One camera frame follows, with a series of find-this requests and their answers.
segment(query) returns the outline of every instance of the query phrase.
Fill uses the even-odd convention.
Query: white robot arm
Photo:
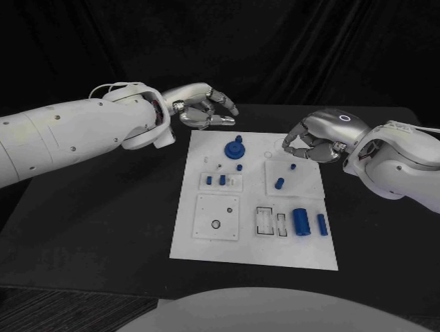
[[[403,196],[440,213],[440,140],[429,129],[389,121],[370,129],[351,114],[324,109],[311,113],[285,137],[282,148],[299,158],[334,162],[347,153],[344,172],[357,176],[384,199]],[[295,149],[295,138],[308,149]]]
[[[102,99],[95,90],[109,86]],[[200,129],[233,125],[214,115],[217,102],[237,115],[229,98],[206,83],[161,93],[139,82],[99,86],[89,99],[54,104],[0,118],[0,188],[105,154],[120,145],[139,149],[174,142],[170,115]]]

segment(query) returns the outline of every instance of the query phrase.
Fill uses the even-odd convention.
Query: small blue piece
[[[229,159],[239,159],[243,156],[244,151],[242,137],[237,135],[234,141],[229,142],[224,146],[224,155]]]
[[[283,179],[282,179],[282,178],[278,178],[278,179],[276,179],[276,184],[273,185],[273,187],[275,187],[276,189],[281,189],[281,188],[282,188],[282,184],[283,184]]]
[[[318,230],[321,231],[321,236],[327,236],[327,225],[325,225],[325,220],[324,220],[324,215],[318,214],[317,215],[317,222],[318,222]]]
[[[305,235],[309,235],[311,230],[308,228],[308,219],[307,219],[305,209],[294,209],[292,217],[294,217],[295,235],[298,235],[301,237]]]

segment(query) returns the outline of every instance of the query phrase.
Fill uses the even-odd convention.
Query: blue cylinder
[[[242,137],[237,135],[234,141],[229,142],[224,146],[224,155],[229,159],[239,159],[243,156],[244,151]]]
[[[305,209],[294,209],[292,210],[294,217],[294,228],[295,235],[304,236],[311,234],[311,230],[308,228],[308,219],[307,219],[307,211]]]
[[[317,222],[318,222],[318,231],[321,232],[321,236],[324,237],[327,236],[327,225],[322,214],[317,215]]]
[[[275,187],[276,189],[281,189],[281,188],[282,188],[282,184],[283,184],[283,179],[282,179],[282,178],[278,178],[278,179],[276,179],[276,184],[273,185],[273,187]]]

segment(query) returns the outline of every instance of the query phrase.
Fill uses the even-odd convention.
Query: dark floor
[[[135,296],[0,288],[0,332],[112,332],[155,307]],[[440,318],[402,318],[440,332]]]

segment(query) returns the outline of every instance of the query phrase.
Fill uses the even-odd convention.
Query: black table
[[[285,133],[312,106],[239,105],[224,131]],[[373,127],[418,124],[403,108],[340,107]],[[338,271],[170,259],[190,129],[38,176],[0,235],[0,286],[175,299],[263,286],[324,293],[394,314],[440,316],[440,215],[374,195],[341,163],[321,165]]]

